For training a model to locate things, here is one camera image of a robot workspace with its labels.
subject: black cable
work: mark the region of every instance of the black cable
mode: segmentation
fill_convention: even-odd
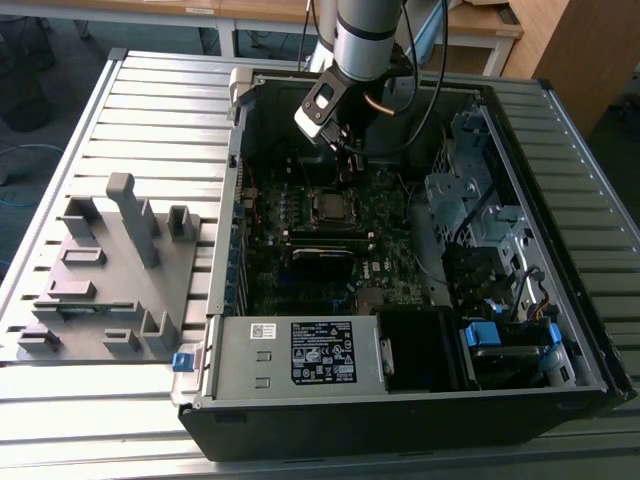
[[[313,26],[316,27],[316,33],[320,36],[320,29],[318,28],[318,18],[316,17],[316,2],[311,0],[311,12],[313,13]]]
[[[476,218],[476,215],[478,214],[480,209],[486,205],[487,201],[489,200],[489,197],[495,191],[496,191],[496,186],[495,186],[494,183],[492,183],[489,186],[489,188],[487,188],[485,190],[485,192],[482,194],[480,199],[476,202],[476,204],[471,209],[469,214],[462,221],[462,223],[460,224],[460,226],[456,230],[456,233],[454,233],[453,239],[451,240],[453,243],[456,243],[458,241],[458,237],[462,234],[462,232],[464,232],[464,229],[469,226],[469,224],[473,221],[473,219]]]
[[[522,291],[524,290],[524,285],[527,283],[527,278],[534,273],[535,271],[540,270],[540,267],[537,265],[531,265],[524,271],[520,282],[518,283],[518,288],[516,288],[516,295],[513,297],[513,304],[511,305],[511,312],[509,312],[509,320],[514,321],[516,316],[518,315],[518,304],[520,303],[520,299],[522,298]]]
[[[300,62],[302,61],[302,47],[304,46],[304,37],[307,35],[307,26],[309,25],[309,13],[311,9],[307,9],[307,15],[304,17],[304,27],[302,27],[302,38],[300,39],[300,47],[298,48],[298,71],[300,71]]]
[[[402,12],[407,22],[407,31],[409,32],[409,38],[411,39],[411,60],[413,60],[414,86],[413,86],[413,92],[411,92],[411,98],[409,98],[409,101],[404,107],[402,107],[400,110],[394,111],[394,114],[393,114],[394,117],[399,117],[401,115],[404,115],[411,109],[411,107],[413,106],[413,103],[416,100],[416,97],[418,96],[418,90],[420,87],[420,69],[418,68],[418,55],[416,54],[416,44],[413,39],[413,32],[411,31],[411,22],[409,21],[409,14],[407,14],[407,7],[405,6],[404,3],[402,3]]]
[[[402,153],[404,150],[409,148],[413,144],[413,142],[416,141],[416,139],[420,135],[420,132],[422,132],[422,129],[427,124],[427,120],[431,115],[433,106],[435,105],[436,100],[440,95],[440,90],[442,89],[442,81],[444,79],[444,71],[447,64],[447,46],[449,43],[449,13],[448,13],[447,0],[441,0],[441,3],[442,3],[442,60],[440,62],[440,72],[438,73],[438,80],[436,82],[436,88],[433,92],[433,96],[431,97],[431,102],[429,103],[429,106],[427,107],[427,111],[425,112],[424,117],[422,118],[422,121],[418,125],[418,128],[413,133],[411,138],[409,138],[409,140],[404,142],[402,145],[399,145],[395,148],[387,150],[386,152],[366,152],[352,145],[345,144],[343,148],[346,152],[353,153],[355,155],[363,155],[365,157],[390,157],[392,155]],[[416,47],[415,42],[412,37],[411,48],[415,49],[415,47]]]

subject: cable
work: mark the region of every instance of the cable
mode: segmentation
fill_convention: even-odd
[[[320,36],[320,29],[318,28],[318,17],[316,17],[316,2],[311,0],[311,12],[313,14],[313,26],[316,27],[316,33]]]
[[[5,145],[9,145],[9,147],[10,147],[10,148],[7,148],[6,150],[1,151],[0,155],[4,155],[6,153],[10,153],[10,152],[13,152],[15,150],[21,150],[21,149],[55,150],[56,152],[58,152],[61,155],[64,154],[64,150],[61,149],[60,147],[56,147],[55,145],[49,145],[49,144],[46,144],[46,143],[28,143],[28,144],[25,144],[25,145],[16,145],[14,143],[7,142],[5,140],[0,140],[0,143],[4,143]]]
[[[549,292],[547,292],[547,290],[542,286],[542,280],[538,280],[538,289],[544,294],[544,297],[542,298],[542,300],[540,300],[540,303],[535,308],[535,310],[531,313],[529,318],[527,318],[527,321],[532,320],[534,318],[536,320],[540,318],[540,314],[542,313],[542,310],[547,305],[549,305]]]
[[[304,27],[302,27],[302,38],[300,39],[300,46],[298,47],[298,71],[300,71],[300,62],[302,61],[302,47],[304,46],[304,37],[307,35],[307,26],[309,25],[309,13],[311,9],[307,3],[307,15],[304,17]]]
[[[453,240],[452,240],[453,243],[458,242],[458,237],[462,234],[462,232],[464,232],[464,229],[469,226],[469,224],[473,221],[473,219],[476,218],[476,215],[478,214],[480,209],[485,206],[485,204],[489,200],[489,197],[495,191],[496,191],[496,186],[494,183],[492,183],[489,186],[489,188],[485,190],[485,192],[482,194],[480,199],[476,202],[474,207],[471,209],[469,214],[466,216],[466,218],[462,221],[462,223],[456,230],[456,233],[453,235]]]
[[[407,221],[409,221],[409,209],[411,208],[411,200],[413,199],[413,192],[416,191],[417,187],[418,187],[418,184],[416,183],[411,189],[411,192],[409,192],[409,198],[407,199]]]
[[[404,142],[402,145],[399,145],[395,148],[387,150],[386,152],[366,152],[352,145],[344,144],[343,148],[346,152],[352,153],[354,155],[363,155],[365,157],[390,157],[392,155],[401,153],[405,151],[407,148],[409,148],[413,144],[413,142],[416,141],[416,139],[420,135],[420,132],[422,132],[422,129],[426,125],[427,120],[431,115],[433,106],[435,105],[436,100],[440,96],[440,90],[442,89],[442,81],[444,80],[444,71],[447,64],[447,46],[449,43],[449,25],[448,25],[449,14],[448,14],[447,0],[441,0],[441,2],[442,2],[442,60],[440,62],[440,72],[438,73],[438,80],[436,82],[436,88],[433,92],[433,96],[431,97],[431,102],[429,103],[429,106],[427,107],[427,111],[425,112],[424,117],[422,117],[422,121],[418,125],[418,128],[413,133],[411,138],[409,138],[409,140]],[[415,45],[413,45],[413,38],[411,39],[411,42],[412,42],[412,48],[414,48]]]
[[[518,282],[518,287],[516,288],[516,295],[515,297],[513,297],[513,305],[511,307],[511,312],[509,313],[509,321],[513,322],[516,319],[516,316],[518,315],[518,304],[520,303],[520,299],[522,298],[522,291],[524,290],[524,284],[527,283],[527,278],[529,278],[529,276],[532,273],[539,270],[540,270],[540,267],[538,267],[537,265],[531,265],[529,268],[527,268],[524,271],[524,274],[522,275],[520,282]]]
[[[413,60],[413,80],[414,80],[414,87],[413,87],[413,92],[411,92],[411,98],[409,98],[409,101],[407,102],[407,104],[404,107],[402,107],[400,110],[393,110],[389,107],[385,107],[384,105],[381,105],[378,102],[376,102],[373,98],[369,96],[368,93],[364,94],[365,101],[372,108],[390,117],[400,117],[409,111],[409,109],[413,106],[413,103],[416,100],[416,97],[418,95],[418,89],[420,86],[420,78],[419,78],[420,75],[419,75],[419,69],[418,69],[418,56],[416,54],[416,44],[413,39],[413,32],[411,31],[411,22],[409,21],[409,14],[407,13],[407,7],[405,6],[404,2],[402,3],[402,13],[404,15],[405,21],[407,22],[407,30],[409,32],[409,38],[411,39],[411,57],[412,57],[411,59]]]
[[[5,205],[7,207],[18,207],[18,208],[27,208],[27,207],[35,207],[39,202],[35,203],[12,203],[5,202],[4,200],[0,200],[0,205]]]
[[[398,180],[400,180],[400,185],[402,185],[402,189],[404,190],[404,193],[411,196],[411,194],[409,193],[409,190],[407,190],[407,186],[402,181],[402,176],[399,173],[398,173]]]
[[[415,259],[416,263],[418,264],[418,267],[420,267],[420,270],[422,270],[422,273],[424,273],[427,277],[429,277],[431,280],[433,280],[434,282],[438,282],[441,283],[442,285],[444,285],[445,287],[449,287],[449,284],[447,282],[445,282],[444,280],[440,280],[439,278],[434,277],[433,275],[431,275],[426,268],[424,268],[424,266],[422,265],[422,263],[420,263],[420,259],[418,258],[418,256],[414,253],[413,254],[413,258]]]

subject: floor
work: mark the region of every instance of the floor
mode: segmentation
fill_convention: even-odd
[[[49,143],[64,148],[98,79],[108,53],[113,47],[171,53],[202,54],[200,32],[195,28],[91,22],[91,37],[81,40],[73,22],[51,20],[49,40],[57,65],[40,74],[45,95],[53,106],[48,125],[28,134],[9,130],[0,121],[0,143]],[[299,35],[253,34],[240,32],[239,52],[242,56],[295,60]],[[206,35],[205,47],[217,53],[214,32]],[[262,47],[253,48],[256,42]],[[307,37],[303,57],[315,46],[315,37]],[[602,118],[589,138],[589,145],[600,161],[618,194],[632,216],[640,218],[640,111],[624,120],[611,110]],[[58,155],[52,151],[22,150],[0,156],[0,173],[9,174],[0,186],[0,200],[37,203],[47,187]],[[9,207],[0,204],[0,279],[8,268],[29,225],[35,207]]]

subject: white wire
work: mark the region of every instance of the white wire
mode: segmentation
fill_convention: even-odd
[[[58,152],[59,154],[64,154],[64,150],[61,149],[60,147],[56,147],[55,145],[49,145],[46,143],[27,143],[25,145],[15,145],[13,147],[9,147],[6,150],[3,150],[0,152],[0,155],[4,155],[6,153],[10,153],[13,152],[15,150],[21,150],[21,149],[42,149],[42,150],[54,150],[56,152]]]

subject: motherboard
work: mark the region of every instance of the motherboard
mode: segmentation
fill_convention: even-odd
[[[338,187],[335,165],[252,163],[243,190],[250,314],[368,315],[424,302],[397,170]]]

